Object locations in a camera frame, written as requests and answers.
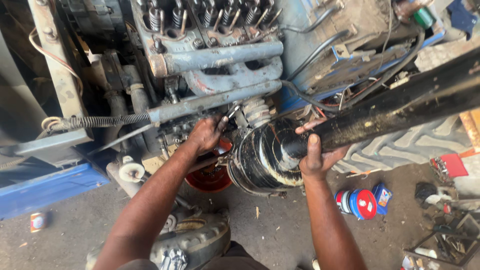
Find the metal rod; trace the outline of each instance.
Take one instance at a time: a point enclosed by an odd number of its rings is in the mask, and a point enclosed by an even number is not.
[[[235,17],[233,17],[232,24],[230,24],[230,27],[228,28],[229,33],[233,30],[233,26],[235,26],[239,17],[240,17],[240,9],[237,10],[237,13],[235,13]]]
[[[104,145],[104,146],[102,146],[102,147],[100,147],[100,148],[97,148],[97,149],[91,151],[90,153],[88,153],[88,155],[91,156],[91,155],[96,154],[96,153],[98,153],[98,152],[100,152],[100,151],[103,151],[103,150],[105,150],[105,149],[107,149],[107,148],[110,148],[110,147],[112,147],[112,146],[114,146],[114,145],[116,145],[116,144],[118,144],[118,143],[123,142],[124,140],[126,140],[126,139],[128,139],[128,138],[131,138],[131,137],[133,137],[133,136],[135,136],[135,135],[138,135],[138,134],[140,134],[140,133],[142,133],[142,132],[145,132],[145,131],[151,129],[152,127],[153,127],[153,124],[148,124],[148,125],[143,126],[143,127],[139,128],[139,129],[136,129],[136,130],[134,130],[134,131],[132,131],[132,132],[130,132],[130,133],[128,133],[128,134],[125,134],[125,135],[123,135],[122,137],[120,137],[120,138],[112,141],[111,143],[108,143],[108,144],[106,144],[106,145]]]
[[[319,26],[327,18],[328,15],[330,15],[331,13],[333,13],[334,11],[336,11],[338,9],[340,9],[339,6],[334,6],[330,9],[326,10],[311,26],[309,26],[305,29],[300,29],[300,28],[298,28],[296,26],[292,26],[292,25],[280,25],[280,30],[289,30],[289,31],[300,33],[300,34],[306,34],[308,32],[313,31],[315,28],[317,28],[317,26]]]
[[[267,15],[267,13],[270,11],[270,9],[265,9],[264,13],[262,14],[262,16],[260,17],[260,19],[258,19],[258,22],[257,24],[255,25],[255,28],[258,28],[258,26],[260,25],[260,23],[264,20],[265,16]]]
[[[185,34],[185,26],[187,25],[187,11],[183,11],[183,19],[181,21],[181,30],[180,30],[180,35]]]
[[[165,11],[160,10],[160,34],[165,35]]]
[[[194,172],[194,171],[199,170],[199,169],[201,169],[201,168],[203,168],[203,167],[205,167],[205,166],[208,166],[208,165],[210,165],[210,164],[212,164],[212,163],[215,163],[215,162],[218,161],[218,158],[226,157],[229,153],[230,153],[230,151],[225,152],[225,153],[223,153],[223,154],[221,154],[221,155],[218,155],[218,156],[214,156],[214,157],[209,158],[209,159],[207,159],[207,160],[198,162],[198,163],[194,164],[194,165],[188,170],[188,173]]]
[[[348,35],[350,31],[348,30],[343,30],[342,32],[336,33],[333,35],[331,38],[327,39],[324,43],[320,44],[320,46],[317,47],[317,49],[292,73],[290,76],[288,76],[287,81],[293,80],[300,72],[302,72],[308,64],[310,64],[313,59],[325,48],[327,48],[330,44],[332,44],[334,41],[336,41],[339,38],[342,38],[346,35]]]
[[[273,17],[273,19],[268,23],[267,29],[270,28],[270,26],[272,25],[272,23],[280,16],[280,14],[282,13],[282,11],[283,11],[283,8],[281,8],[279,11],[277,11],[277,13],[275,14],[275,17]]]
[[[222,17],[223,17],[223,9],[220,10],[220,13],[218,14],[215,25],[213,26],[214,32],[216,32],[216,30],[218,29],[218,24],[220,23],[220,20],[222,20]]]
[[[152,123],[160,124],[181,116],[226,105],[239,99],[267,94],[280,89],[281,86],[282,83],[280,80],[268,81],[265,83],[242,87],[194,100],[181,101],[175,104],[160,106],[148,110],[148,114],[150,115],[150,120]]]

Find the human hand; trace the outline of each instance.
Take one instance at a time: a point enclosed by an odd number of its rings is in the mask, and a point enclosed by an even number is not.
[[[325,122],[323,119],[308,122],[298,127],[295,132],[297,134],[303,133],[323,122]],[[345,146],[331,152],[322,153],[320,137],[317,134],[310,135],[308,138],[307,156],[299,164],[304,182],[325,180],[327,171],[346,155],[349,148],[350,146]]]
[[[197,148],[197,154],[213,149],[227,127],[228,117],[220,114],[200,119],[188,136],[187,143]]]

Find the red lid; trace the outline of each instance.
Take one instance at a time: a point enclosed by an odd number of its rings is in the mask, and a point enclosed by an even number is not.
[[[335,194],[335,201],[336,201],[336,204],[338,204],[339,206],[342,205],[342,194],[344,194],[345,191],[343,190],[340,190],[339,192],[337,192]]]
[[[357,195],[357,208],[364,219],[373,219],[377,213],[377,202],[370,190],[362,189],[359,191]]]

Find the black hose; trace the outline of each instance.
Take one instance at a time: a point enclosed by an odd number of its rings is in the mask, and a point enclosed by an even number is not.
[[[293,80],[300,72],[302,72],[312,61],[315,57],[325,48],[327,48],[330,44],[332,44],[335,40],[348,35],[350,31],[343,30],[342,32],[336,33],[335,35],[331,36],[325,42],[320,44],[318,48],[305,60],[290,76],[288,76],[287,81]]]
[[[281,80],[281,82],[282,82],[282,86],[285,86],[285,87],[291,89],[293,92],[295,92],[295,95],[297,95],[299,98],[303,99],[304,101],[306,101],[306,102],[308,102],[308,103],[310,103],[314,106],[317,106],[318,108],[321,108],[325,111],[338,111],[338,108],[327,106],[323,103],[320,103],[320,102],[314,100],[309,95],[303,93],[302,91],[300,91],[300,89],[298,89],[298,87],[295,84],[293,84],[293,82],[289,82],[289,81],[285,81],[285,80]]]
[[[147,112],[129,114],[125,116],[87,116],[75,118],[61,118],[58,123],[53,124],[51,130],[66,130],[83,127],[111,127],[117,125],[128,125],[150,120]]]
[[[421,47],[423,46],[423,42],[425,41],[425,30],[423,28],[418,27],[418,36],[417,36],[417,44],[415,47],[408,52],[408,55],[405,57],[402,62],[398,63],[394,66],[390,71],[383,74],[382,78],[376,81],[371,87],[367,88],[365,91],[360,93],[358,96],[352,98],[348,102],[345,102],[344,108],[352,107],[354,104],[358,103],[360,100],[365,98],[371,92],[375,91],[379,88],[382,84],[388,81],[393,75],[397,74],[406,64],[410,63],[412,59],[417,55]]]
[[[326,10],[320,16],[320,18],[318,18],[311,26],[309,26],[305,29],[300,29],[300,28],[292,26],[292,25],[280,25],[280,30],[289,30],[289,31],[300,33],[300,34],[306,34],[308,32],[311,32],[312,30],[314,30],[317,26],[319,26],[327,18],[328,15],[330,15],[331,13],[333,13],[334,11],[336,11],[338,9],[340,9],[339,6],[334,6],[330,9]]]

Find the rubber hose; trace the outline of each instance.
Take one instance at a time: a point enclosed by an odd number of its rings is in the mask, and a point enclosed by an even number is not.
[[[295,92],[295,95],[297,95],[299,98],[303,99],[304,101],[314,106],[317,106],[318,108],[321,108],[325,111],[338,111],[336,107],[326,106],[325,104],[320,103],[314,100],[312,97],[308,96],[307,94],[303,93],[302,91],[300,91],[300,89],[298,89],[298,87],[295,84],[293,84],[293,82],[289,82],[285,80],[281,80],[281,82],[282,82],[282,86],[285,86],[291,89],[293,92]]]
[[[313,59],[315,59],[315,57],[317,57],[317,55],[322,50],[327,48],[335,40],[337,40],[339,38],[342,38],[342,37],[348,35],[349,33],[350,33],[350,31],[343,30],[343,31],[338,32],[335,35],[329,37],[329,39],[327,39],[325,42],[320,44],[320,46],[318,46],[317,49],[315,49],[315,51],[313,51],[312,54],[310,54],[310,56],[294,72],[292,72],[292,74],[290,74],[290,76],[288,76],[287,81],[293,80],[300,72],[302,72],[313,61]]]

